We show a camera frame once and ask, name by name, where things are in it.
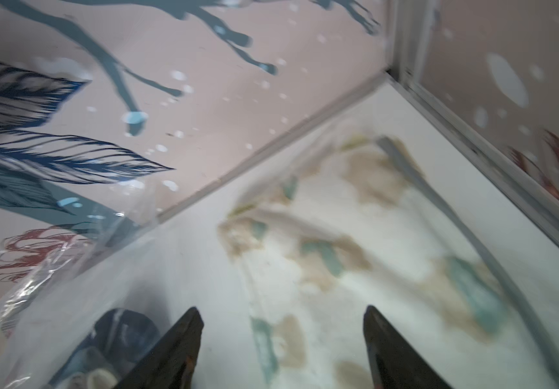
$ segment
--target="black pointed object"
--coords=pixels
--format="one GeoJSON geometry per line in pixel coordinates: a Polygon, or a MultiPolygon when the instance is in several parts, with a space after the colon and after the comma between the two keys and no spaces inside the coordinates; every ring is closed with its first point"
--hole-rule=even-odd
{"type": "Polygon", "coordinates": [[[363,335],[375,389],[450,389],[372,305],[363,316],[363,335]]]}
{"type": "Polygon", "coordinates": [[[191,307],[114,389],[190,389],[204,322],[191,307]]]}

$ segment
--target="white floor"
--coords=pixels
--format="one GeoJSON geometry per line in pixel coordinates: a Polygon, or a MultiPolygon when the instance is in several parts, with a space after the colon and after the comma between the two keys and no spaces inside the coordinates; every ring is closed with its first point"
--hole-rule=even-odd
{"type": "MultiPolygon", "coordinates": [[[[431,186],[500,259],[559,345],[559,249],[393,89],[384,85],[346,113],[399,137],[431,186]]],[[[160,228],[173,292],[181,311],[204,318],[196,388],[261,388],[244,289],[216,237],[239,199],[279,175],[312,144],[316,129],[160,228]]]]}

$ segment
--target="gray tube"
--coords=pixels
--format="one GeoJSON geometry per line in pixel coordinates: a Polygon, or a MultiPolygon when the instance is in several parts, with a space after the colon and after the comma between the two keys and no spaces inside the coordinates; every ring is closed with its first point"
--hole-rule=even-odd
{"type": "Polygon", "coordinates": [[[538,346],[545,364],[547,365],[547,370],[551,377],[554,379],[556,385],[559,387],[559,351],[555,346],[551,336],[545,329],[541,320],[534,312],[534,309],[528,303],[528,300],[523,295],[523,292],[517,287],[515,282],[510,278],[506,270],[502,267],[500,262],[487,250],[485,245],[478,240],[476,235],[474,235],[470,229],[461,221],[454,210],[446,203],[446,201],[437,194],[431,188],[431,186],[422,178],[422,175],[418,173],[417,170],[403,154],[396,148],[392,140],[388,137],[382,137],[377,140],[377,145],[383,149],[390,157],[394,166],[404,175],[404,177],[412,183],[426,198],[428,198],[431,203],[433,203],[438,209],[443,212],[461,233],[470,241],[476,252],[480,255],[480,258],[485,262],[487,268],[493,273],[493,276],[498,280],[504,293],[508,296],[510,301],[517,308],[517,312],[526,324],[528,331],[532,335],[534,342],[538,346]]]}

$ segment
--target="painted wall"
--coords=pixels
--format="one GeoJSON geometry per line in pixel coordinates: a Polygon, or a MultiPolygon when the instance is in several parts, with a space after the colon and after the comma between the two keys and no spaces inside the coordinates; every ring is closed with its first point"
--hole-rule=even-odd
{"type": "Polygon", "coordinates": [[[559,200],[559,0],[441,0],[423,86],[559,200]]]}
{"type": "Polygon", "coordinates": [[[376,74],[384,8],[0,0],[0,297],[71,239],[115,222],[126,235],[376,74]],[[121,215],[138,192],[155,209],[121,215]]]}

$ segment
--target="dark blue leaf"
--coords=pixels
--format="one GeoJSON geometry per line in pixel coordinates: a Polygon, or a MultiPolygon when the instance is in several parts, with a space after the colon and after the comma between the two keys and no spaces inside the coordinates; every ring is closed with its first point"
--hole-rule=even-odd
{"type": "Polygon", "coordinates": [[[0,129],[0,165],[57,183],[117,183],[172,170],[114,143],[20,129],[0,129]]]}
{"type": "Polygon", "coordinates": [[[0,206],[48,208],[66,212],[39,179],[0,166],[0,206]]]}
{"type": "Polygon", "coordinates": [[[41,126],[84,84],[0,62],[0,128],[41,126]]]}

